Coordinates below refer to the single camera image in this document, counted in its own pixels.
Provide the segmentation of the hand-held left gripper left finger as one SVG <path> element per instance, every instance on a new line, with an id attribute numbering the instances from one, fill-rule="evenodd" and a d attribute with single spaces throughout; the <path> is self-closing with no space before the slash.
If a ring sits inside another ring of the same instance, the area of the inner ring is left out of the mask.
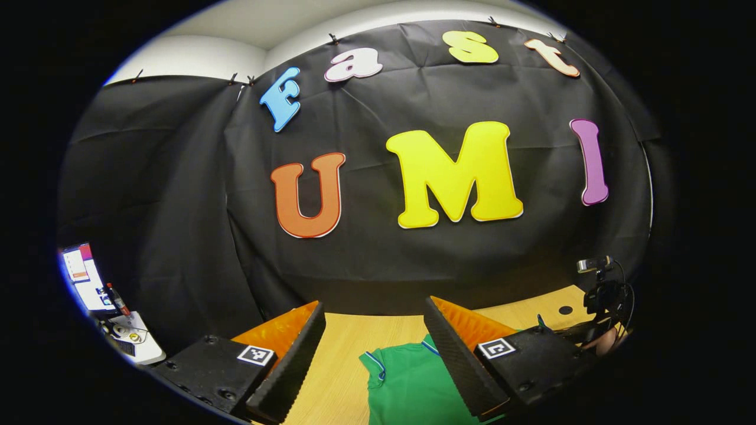
<path id="1" fill-rule="evenodd" d="M 325 328 L 324 307 L 313 301 L 233 339 L 205 335 L 154 372 L 224 414 L 281 424 L 294 406 Z"/>

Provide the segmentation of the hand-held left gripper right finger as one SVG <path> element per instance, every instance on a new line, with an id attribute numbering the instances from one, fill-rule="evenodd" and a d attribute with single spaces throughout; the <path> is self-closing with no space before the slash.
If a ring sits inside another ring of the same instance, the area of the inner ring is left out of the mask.
<path id="1" fill-rule="evenodd" d="M 435 296 L 423 320 L 465 406 L 482 421 L 544 403 L 597 362 L 546 326 L 515 331 Z"/>

